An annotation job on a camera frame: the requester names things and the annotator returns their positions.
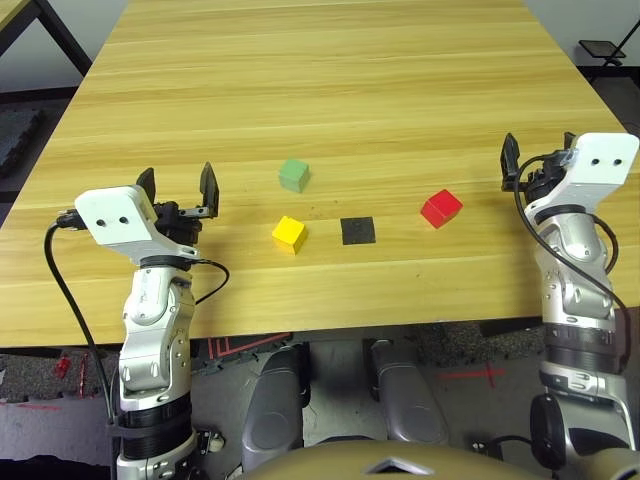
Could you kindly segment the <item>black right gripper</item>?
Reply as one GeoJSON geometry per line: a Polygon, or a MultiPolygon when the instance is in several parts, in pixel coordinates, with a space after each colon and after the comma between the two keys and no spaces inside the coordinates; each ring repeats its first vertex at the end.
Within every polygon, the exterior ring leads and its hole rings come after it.
{"type": "MultiPolygon", "coordinates": [[[[563,133],[563,149],[570,150],[574,144],[576,135],[572,132],[563,133]]],[[[520,168],[519,145],[516,138],[507,133],[501,149],[502,191],[518,190],[524,193],[526,200],[540,200],[548,195],[566,175],[566,152],[552,152],[527,160],[520,168]],[[525,170],[536,162],[541,162],[542,167],[527,174],[522,181],[525,170]]]]}

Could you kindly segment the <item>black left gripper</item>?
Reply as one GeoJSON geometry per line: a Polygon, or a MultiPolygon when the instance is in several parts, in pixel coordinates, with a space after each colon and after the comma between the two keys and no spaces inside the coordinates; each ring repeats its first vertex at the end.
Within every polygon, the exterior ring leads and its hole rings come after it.
{"type": "MultiPolygon", "coordinates": [[[[140,186],[151,203],[155,202],[156,185],[154,168],[146,168],[137,178],[140,186]]],[[[176,202],[169,201],[153,205],[157,216],[156,229],[170,240],[187,246],[195,246],[202,231],[201,220],[216,218],[219,210],[219,186],[213,167],[206,162],[200,175],[202,205],[191,209],[181,209],[176,202]]]]}

